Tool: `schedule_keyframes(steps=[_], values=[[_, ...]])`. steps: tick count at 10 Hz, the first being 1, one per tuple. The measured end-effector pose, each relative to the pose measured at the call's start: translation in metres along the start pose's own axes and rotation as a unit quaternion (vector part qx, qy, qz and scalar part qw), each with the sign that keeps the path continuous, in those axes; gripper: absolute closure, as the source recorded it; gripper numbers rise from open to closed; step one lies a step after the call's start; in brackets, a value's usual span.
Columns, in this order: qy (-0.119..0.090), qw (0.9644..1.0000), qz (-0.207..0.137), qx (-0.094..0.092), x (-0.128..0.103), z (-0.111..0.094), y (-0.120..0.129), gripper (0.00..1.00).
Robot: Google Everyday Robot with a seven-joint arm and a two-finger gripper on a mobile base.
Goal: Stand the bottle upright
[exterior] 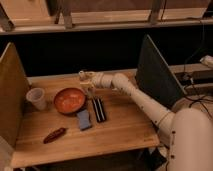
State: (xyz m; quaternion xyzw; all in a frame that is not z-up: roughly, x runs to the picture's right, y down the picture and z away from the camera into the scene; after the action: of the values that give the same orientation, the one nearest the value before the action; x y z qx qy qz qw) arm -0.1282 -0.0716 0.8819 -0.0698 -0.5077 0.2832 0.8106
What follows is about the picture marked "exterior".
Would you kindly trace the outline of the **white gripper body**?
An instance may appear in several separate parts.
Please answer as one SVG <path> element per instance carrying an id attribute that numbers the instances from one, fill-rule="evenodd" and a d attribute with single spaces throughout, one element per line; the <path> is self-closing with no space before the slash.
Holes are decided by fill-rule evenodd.
<path id="1" fill-rule="evenodd" d="M 79 81 L 80 86 L 84 90 L 88 98 L 94 97 L 94 84 L 92 83 L 92 78 L 95 75 L 94 72 L 89 71 L 80 71 L 79 72 Z"/>

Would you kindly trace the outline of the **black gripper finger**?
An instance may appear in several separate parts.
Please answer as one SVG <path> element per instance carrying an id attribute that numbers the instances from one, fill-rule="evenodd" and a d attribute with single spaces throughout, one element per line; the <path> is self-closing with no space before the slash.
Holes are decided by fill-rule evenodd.
<path id="1" fill-rule="evenodd" d="M 103 107 L 103 104 L 102 104 L 102 101 L 100 98 L 96 99 L 97 100 L 97 103 L 98 103 L 98 107 L 99 107 L 99 110 L 100 110 L 100 116 L 101 116 L 101 121 L 106 121 L 106 115 L 105 115 L 105 111 L 104 111 L 104 107 Z"/>
<path id="2" fill-rule="evenodd" d="M 95 114 L 96 114 L 96 120 L 97 120 L 97 122 L 100 123 L 101 122 L 101 118 L 100 118 L 99 113 L 98 113 L 98 108 L 97 108 L 95 99 L 92 99 L 92 104 L 93 104 L 93 109 L 94 109 Z"/>

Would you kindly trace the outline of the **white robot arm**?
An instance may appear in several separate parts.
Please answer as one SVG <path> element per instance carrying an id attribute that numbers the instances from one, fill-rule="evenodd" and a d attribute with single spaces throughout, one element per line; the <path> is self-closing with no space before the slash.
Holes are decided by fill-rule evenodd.
<path id="1" fill-rule="evenodd" d="M 79 72 L 80 85 L 91 93 L 94 88 L 117 89 L 128 95 L 161 132 L 169 146 L 169 171 L 213 171 L 213 120 L 196 108 L 176 113 L 139 90 L 122 73 Z"/>

